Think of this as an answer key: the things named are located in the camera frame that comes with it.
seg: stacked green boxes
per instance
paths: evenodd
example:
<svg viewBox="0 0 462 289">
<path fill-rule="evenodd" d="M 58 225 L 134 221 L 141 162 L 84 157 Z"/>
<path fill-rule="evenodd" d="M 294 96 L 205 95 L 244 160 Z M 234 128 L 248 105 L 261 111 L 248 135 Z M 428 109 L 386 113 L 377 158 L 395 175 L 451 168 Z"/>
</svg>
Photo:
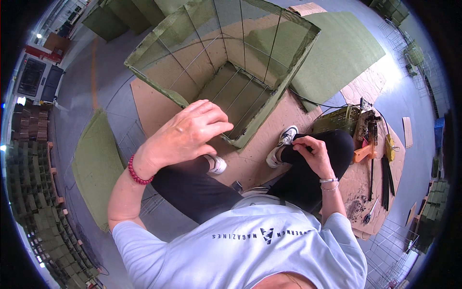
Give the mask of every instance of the stacked green boxes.
<svg viewBox="0 0 462 289">
<path fill-rule="evenodd" d="M 14 141 L 7 158 L 7 189 L 13 214 L 34 253 L 65 288 L 86 288 L 98 275 L 59 207 L 51 184 L 47 145 Z"/>
<path fill-rule="evenodd" d="M 439 224 L 446 209 L 446 201 L 449 194 L 449 184 L 445 180 L 434 182 L 428 193 L 427 202 L 422 208 L 420 224 L 417 231 L 419 239 L 417 248 L 427 252 L 439 231 Z"/>
<path fill-rule="evenodd" d="M 396 26 L 399 26 L 409 15 L 409 10 L 401 0 L 380 1 L 373 7 L 377 9 L 380 16 L 390 19 Z"/>
<path fill-rule="evenodd" d="M 135 34 L 140 34 L 151 26 L 132 0 L 105 0 L 103 6 L 108 6 Z"/>
<path fill-rule="evenodd" d="M 152 0 L 98 0 L 88 9 L 82 23 L 107 42 L 129 28 L 140 34 L 165 18 Z"/>
</svg>

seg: hand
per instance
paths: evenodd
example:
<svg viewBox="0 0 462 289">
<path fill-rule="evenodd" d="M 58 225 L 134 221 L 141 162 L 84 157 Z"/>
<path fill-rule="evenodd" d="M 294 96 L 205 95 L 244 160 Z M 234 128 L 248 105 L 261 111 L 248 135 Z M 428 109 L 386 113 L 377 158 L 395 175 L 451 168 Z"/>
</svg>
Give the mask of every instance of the hand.
<svg viewBox="0 0 462 289">
<path fill-rule="evenodd" d="M 198 100 L 176 114 L 138 149 L 134 170 L 141 179 L 149 179 L 162 167 L 204 154 L 216 155 L 217 151 L 206 142 L 232 128 L 228 116 L 216 104 Z"/>
<path fill-rule="evenodd" d="M 321 179 L 335 178 L 334 170 L 330 165 L 329 155 L 327 154 L 326 144 L 312 136 L 299 137 L 292 142 L 293 149 L 298 151 L 306 160 L 310 168 Z"/>
</svg>

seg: leg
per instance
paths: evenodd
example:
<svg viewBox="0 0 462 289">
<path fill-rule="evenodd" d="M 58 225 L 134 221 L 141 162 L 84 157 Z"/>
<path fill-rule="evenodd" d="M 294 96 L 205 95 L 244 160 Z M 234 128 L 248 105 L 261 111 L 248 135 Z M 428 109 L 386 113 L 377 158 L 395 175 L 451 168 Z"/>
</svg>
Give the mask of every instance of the leg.
<svg viewBox="0 0 462 289">
<path fill-rule="evenodd" d="M 294 139 L 303 136 L 305 135 L 297 134 Z M 339 129 L 315 134 L 312 137 L 326 143 L 330 164 L 340 180 L 353 158 L 352 137 Z M 311 212 L 322 201 L 319 177 L 312 171 L 303 156 L 292 148 L 292 145 L 286 146 L 280 157 L 281 161 L 293 164 L 293 166 L 271 187 L 268 194 L 280 197 Z"/>
<path fill-rule="evenodd" d="M 180 212 L 202 224 L 242 199 L 238 192 L 208 176 L 209 168 L 209 161 L 200 156 L 161 169 L 151 184 Z"/>
</svg>

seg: green fabric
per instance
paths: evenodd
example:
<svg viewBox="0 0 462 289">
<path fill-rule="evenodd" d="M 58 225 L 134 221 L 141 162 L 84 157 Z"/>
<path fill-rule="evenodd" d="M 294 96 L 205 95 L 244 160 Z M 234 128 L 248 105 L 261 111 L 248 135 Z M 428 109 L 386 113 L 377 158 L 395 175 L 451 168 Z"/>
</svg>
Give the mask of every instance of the green fabric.
<svg viewBox="0 0 462 289">
<path fill-rule="evenodd" d="M 107 42 L 128 30 L 128 26 L 109 7 L 98 4 L 93 6 L 82 23 Z"/>
<path fill-rule="evenodd" d="M 105 4 L 120 18 L 135 34 L 140 34 L 151 26 L 132 0 L 107 0 Z"/>
<path fill-rule="evenodd" d="M 108 202 L 123 172 L 117 145 L 106 113 L 96 110 L 80 136 L 72 171 L 79 191 L 98 227 L 107 232 Z"/>
<path fill-rule="evenodd" d="M 303 18 L 319 27 L 321 34 L 293 78 L 292 87 L 311 101 L 325 102 L 385 55 L 373 35 L 350 12 L 315 13 Z M 272 42 L 268 39 L 275 29 L 274 26 L 252 31 L 246 40 L 269 54 Z M 287 66 L 300 44 L 294 39 L 303 37 L 302 33 L 303 29 L 292 22 L 280 23 L 277 37 L 281 40 L 274 46 L 271 56 Z M 274 66 L 270 69 L 279 75 L 285 68 Z M 302 103 L 307 111 L 316 108 L 306 100 Z"/>
<path fill-rule="evenodd" d="M 160 21 L 165 19 L 164 13 L 162 13 L 156 2 L 149 0 L 132 0 L 132 2 L 153 27 L 156 27 Z"/>
<path fill-rule="evenodd" d="M 297 75 L 294 90 L 316 103 L 323 103 L 385 55 L 385 51 L 350 12 L 324 12 L 304 16 L 321 29 Z M 307 111 L 317 107 L 306 100 Z"/>
</svg>

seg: left hand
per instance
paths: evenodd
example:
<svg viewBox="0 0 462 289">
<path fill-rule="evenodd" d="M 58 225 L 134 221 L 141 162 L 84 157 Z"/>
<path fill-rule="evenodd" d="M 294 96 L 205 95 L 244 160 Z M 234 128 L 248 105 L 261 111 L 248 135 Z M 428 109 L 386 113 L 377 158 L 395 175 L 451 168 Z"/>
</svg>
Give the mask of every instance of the left hand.
<svg viewBox="0 0 462 289">
<path fill-rule="evenodd" d="M 165 166 L 193 160 L 217 151 L 206 144 L 214 136 L 233 129 L 228 116 L 207 99 L 198 100 L 164 124 L 135 154 L 134 170 L 149 179 Z"/>
</svg>

